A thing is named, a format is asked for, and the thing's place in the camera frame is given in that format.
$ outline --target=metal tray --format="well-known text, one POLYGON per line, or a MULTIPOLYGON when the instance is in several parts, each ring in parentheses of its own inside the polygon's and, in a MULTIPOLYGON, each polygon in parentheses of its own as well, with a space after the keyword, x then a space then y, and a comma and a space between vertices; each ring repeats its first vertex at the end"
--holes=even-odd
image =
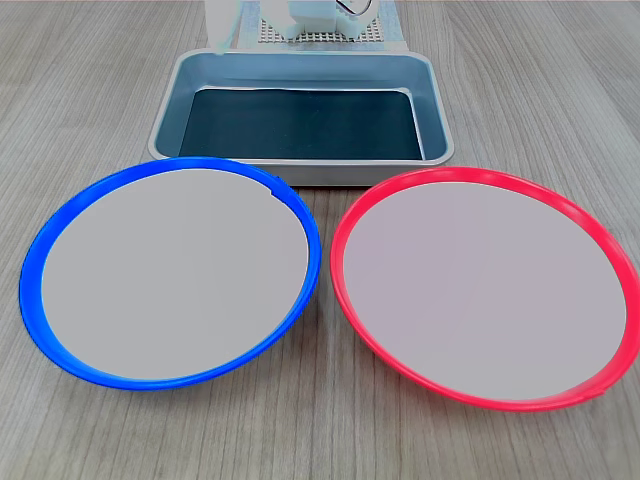
MULTIPOLYGON (((194 96, 212 88, 383 90, 401 91, 409 97, 421 160, 232 158, 260 167, 292 186, 371 186, 398 173, 440 165, 453 155, 433 69, 421 55, 308 51, 216 55, 201 49, 182 55, 176 63, 149 139, 149 151, 155 159, 180 155, 194 96)), ((218 155, 211 151, 207 156, 218 155)))

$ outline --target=black tray bottom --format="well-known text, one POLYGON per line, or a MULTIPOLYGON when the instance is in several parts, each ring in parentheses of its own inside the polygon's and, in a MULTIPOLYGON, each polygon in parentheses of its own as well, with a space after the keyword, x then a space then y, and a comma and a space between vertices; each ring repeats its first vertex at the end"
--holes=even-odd
POLYGON ((201 90, 180 156, 422 159, 409 98, 394 91, 201 90))

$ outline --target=gray table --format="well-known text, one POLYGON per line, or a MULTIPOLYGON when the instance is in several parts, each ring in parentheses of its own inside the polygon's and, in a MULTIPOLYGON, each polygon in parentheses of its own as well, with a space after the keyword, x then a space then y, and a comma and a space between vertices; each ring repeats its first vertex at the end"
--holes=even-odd
MULTIPOLYGON (((548 186, 640 264, 640 5, 405 3, 456 154, 548 186)), ((640 478, 640 368, 610 393, 513 415, 383 365, 332 293, 237 372, 163 393, 107 390, 35 348, 17 301, 31 240, 72 195, 150 156, 174 60, 205 45, 190 2, 0 3, 0 478, 640 478)), ((303 190, 324 244, 361 191, 303 190)))

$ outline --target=white device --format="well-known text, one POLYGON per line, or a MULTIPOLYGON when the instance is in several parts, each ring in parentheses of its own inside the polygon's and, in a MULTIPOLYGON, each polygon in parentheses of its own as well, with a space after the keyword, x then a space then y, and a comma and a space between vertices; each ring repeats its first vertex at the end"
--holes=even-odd
MULTIPOLYGON (((378 15, 380 0, 260 0, 262 18, 283 38, 340 33, 356 39, 378 15)), ((242 0, 205 0, 207 35, 220 53, 231 47, 242 0)))

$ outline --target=wire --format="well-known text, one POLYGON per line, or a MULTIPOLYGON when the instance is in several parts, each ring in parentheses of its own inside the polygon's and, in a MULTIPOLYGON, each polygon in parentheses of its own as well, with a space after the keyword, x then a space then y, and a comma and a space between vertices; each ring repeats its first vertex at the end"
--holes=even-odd
POLYGON ((369 10, 369 8, 371 7, 371 2, 373 0, 369 0, 367 2, 367 6, 364 7, 364 10, 362 10, 360 13, 356 13, 353 10, 351 10, 349 7, 347 7, 344 3, 342 3, 340 0, 336 0, 336 3, 338 5, 340 5, 340 7, 345 10, 348 14, 353 15, 354 17, 359 17, 360 15, 364 15, 365 13, 367 13, 367 10, 369 10))

